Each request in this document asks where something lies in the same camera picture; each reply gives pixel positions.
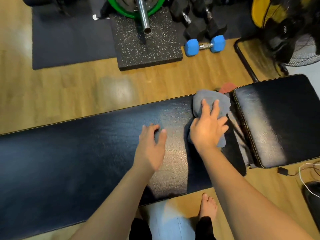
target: speckled rubber tile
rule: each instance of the speckled rubber tile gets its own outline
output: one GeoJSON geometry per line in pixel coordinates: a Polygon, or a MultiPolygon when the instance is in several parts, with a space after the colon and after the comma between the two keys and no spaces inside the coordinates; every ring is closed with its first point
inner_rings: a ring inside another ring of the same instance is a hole
{"type": "Polygon", "coordinates": [[[110,16],[114,46],[121,71],[150,67],[183,58],[176,30],[167,7],[150,16],[152,32],[145,35],[137,20],[110,16]]]}

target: red object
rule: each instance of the red object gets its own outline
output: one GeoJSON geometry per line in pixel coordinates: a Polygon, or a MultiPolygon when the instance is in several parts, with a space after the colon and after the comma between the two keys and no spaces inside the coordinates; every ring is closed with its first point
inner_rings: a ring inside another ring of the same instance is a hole
{"type": "Polygon", "coordinates": [[[236,88],[237,88],[237,86],[234,85],[232,82],[227,82],[227,83],[222,85],[222,87],[220,88],[219,92],[225,94],[227,92],[233,91],[236,88]]]}

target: toe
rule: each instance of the toe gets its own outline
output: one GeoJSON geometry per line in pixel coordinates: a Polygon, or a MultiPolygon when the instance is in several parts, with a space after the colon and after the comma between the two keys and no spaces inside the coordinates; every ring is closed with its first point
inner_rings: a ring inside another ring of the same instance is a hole
{"type": "Polygon", "coordinates": [[[202,194],[202,200],[208,201],[208,195],[206,193],[202,194]]]}

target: pant leg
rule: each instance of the pant leg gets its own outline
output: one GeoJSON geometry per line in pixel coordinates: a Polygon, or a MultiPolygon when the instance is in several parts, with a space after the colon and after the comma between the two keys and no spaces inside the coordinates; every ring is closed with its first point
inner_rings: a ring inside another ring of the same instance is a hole
{"type": "Polygon", "coordinates": [[[209,216],[201,217],[195,228],[195,240],[216,240],[209,216]]]}
{"type": "Polygon", "coordinates": [[[131,224],[129,240],[152,240],[152,234],[145,220],[134,218],[131,224]]]}

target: wooden floor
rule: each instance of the wooden floor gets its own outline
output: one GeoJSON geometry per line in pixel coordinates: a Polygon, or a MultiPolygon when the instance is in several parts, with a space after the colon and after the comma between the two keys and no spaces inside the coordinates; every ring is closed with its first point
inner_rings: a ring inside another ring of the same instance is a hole
{"type": "MultiPolygon", "coordinates": [[[[31,9],[22,0],[0,0],[0,134],[94,115],[178,96],[199,89],[216,89],[226,82],[237,86],[252,80],[228,40],[218,54],[201,51],[181,62],[120,72],[115,58],[33,71],[31,9]]],[[[242,45],[260,80],[278,77],[261,54],[258,41],[242,45]]],[[[290,165],[295,173],[298,165],[290,165]]],[[[314,239],[320,240],[298,178],[275,169],[250,169],[246,179],[289,214],[314,239]]],[[[206,192],[216,198],[213,189],[206,192]]],[[[144,207],[154,239],[192,239],[192,220],[202,192],[144,207]]],[[[29,239],[68,239],[79,225],[29,239]]],[[[218,240],[233,239],[220,209],[214,222],[218,240]]]]}

